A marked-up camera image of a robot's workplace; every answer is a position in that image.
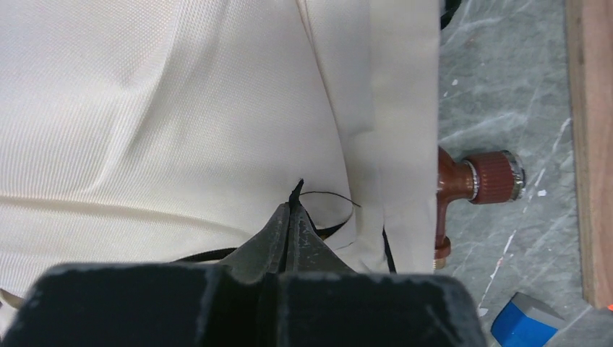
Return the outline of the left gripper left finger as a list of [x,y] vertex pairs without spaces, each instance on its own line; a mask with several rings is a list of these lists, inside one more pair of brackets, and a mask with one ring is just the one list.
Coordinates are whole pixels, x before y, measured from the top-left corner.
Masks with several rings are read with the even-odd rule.
[[290,214],[289,204],[280,204],[261,231],[218,264],[241,283],[258,283],[268,273],[279,273],[285,266]]

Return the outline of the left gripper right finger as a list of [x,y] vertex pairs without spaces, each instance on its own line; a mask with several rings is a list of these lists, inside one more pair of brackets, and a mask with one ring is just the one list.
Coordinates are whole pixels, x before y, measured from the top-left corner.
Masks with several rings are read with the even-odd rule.
[[287,273],[354,273],[315,233],[299,201],[288,201]]

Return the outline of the cream canvas backpack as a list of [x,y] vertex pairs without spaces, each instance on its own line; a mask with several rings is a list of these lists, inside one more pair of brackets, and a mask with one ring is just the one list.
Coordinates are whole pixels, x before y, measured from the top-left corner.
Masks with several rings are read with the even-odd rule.
[[442,1],[3,1],[1,329],[65,262],[238,247],[299,181],[359,272],[433,270]]

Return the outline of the blue grey eraser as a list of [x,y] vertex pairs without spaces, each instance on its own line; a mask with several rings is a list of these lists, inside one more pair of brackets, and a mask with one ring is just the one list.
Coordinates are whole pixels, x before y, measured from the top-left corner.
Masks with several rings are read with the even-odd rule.
[[492,323],[490,333],[504,347],[545,346],[565,319],[548,304],[517,292]]

